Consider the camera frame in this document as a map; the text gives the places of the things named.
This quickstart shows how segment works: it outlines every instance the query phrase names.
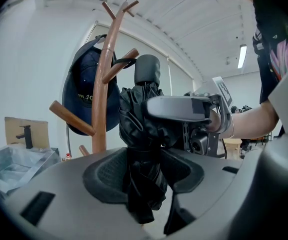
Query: black slot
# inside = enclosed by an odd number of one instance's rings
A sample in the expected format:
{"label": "black slot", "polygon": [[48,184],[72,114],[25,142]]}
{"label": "black slot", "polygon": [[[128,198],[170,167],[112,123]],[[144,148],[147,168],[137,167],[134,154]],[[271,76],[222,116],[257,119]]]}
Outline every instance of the black slot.
{"label": "black slot", "polygon": [[54,197],[55,194],[42,191],[39,192],[20,215],[36,226]]}
{"label": "black slot", "polygon": [[227,171],[229,173],[232,173],[232,174],[237,174],[239,169],[237,168],[234,168],[234,167],[230,167],[230,166],[226,166],[223,168],[223,171]]}

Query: ceiling light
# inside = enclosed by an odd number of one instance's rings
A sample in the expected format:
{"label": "ceiling light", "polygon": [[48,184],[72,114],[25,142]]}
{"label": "ceiling light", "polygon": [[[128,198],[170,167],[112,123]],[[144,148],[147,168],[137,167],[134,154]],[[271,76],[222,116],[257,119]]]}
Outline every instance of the ceiling light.
{"label": "ceiling light", "polygon": [[238,68],[241,69],[244,65],[245,58],[246,58],[246,52],[247,52],[247,45],[243,44],[240,46],[240,55],[239,55],[239,62],[238,62]]}

